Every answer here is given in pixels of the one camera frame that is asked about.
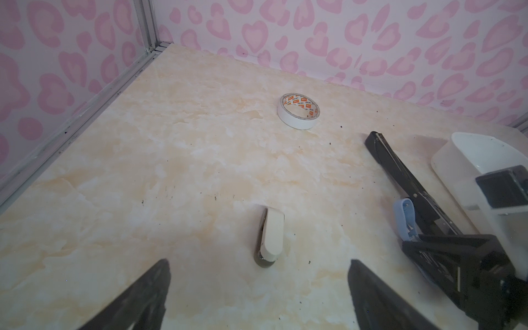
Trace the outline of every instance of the roll of tape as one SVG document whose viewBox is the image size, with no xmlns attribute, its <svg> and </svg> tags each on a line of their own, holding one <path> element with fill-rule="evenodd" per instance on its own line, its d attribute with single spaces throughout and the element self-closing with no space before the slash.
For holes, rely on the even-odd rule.
<svg viewBox="0 0 528 330">
<path fill-rule="evenodd" d="M 286 106 L 288 108 L 297 106 L 302 108 L 302 110 L 300 112 L 295 111 L 296 114 L 293 114 L 288 111 Z M 284 94 L 280 97 L 279 105 L 277 106 L 277 114 L 280 120 L 284 124 L 297 129 L 312 128 L 317 122 L 320 113 L 321 110 L 317 103 L 311 98 L 297 93 Z"/>
</svg>

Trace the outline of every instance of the marble tabletop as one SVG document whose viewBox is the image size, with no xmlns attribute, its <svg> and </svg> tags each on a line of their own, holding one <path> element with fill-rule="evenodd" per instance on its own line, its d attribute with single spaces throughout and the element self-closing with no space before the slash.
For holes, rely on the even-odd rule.
<svg viewBox="0 0 528 330">
<path fill-rule="evenodd" d="M 319 104 L 314 128 L 278 118 L 287 92 Z M 477 329 L 402 253 L 373 130 L 464 233 L 431 156 L 456 131 L 528 155 L 509 127 L 171 45 L 0 216 L 0 328 L 76 329 L 167 258 L 163 329 L 358 329 L 351 259 L 441 329 Z M 265 206 L 286 219 L 268 269 Z"/>
</svg>

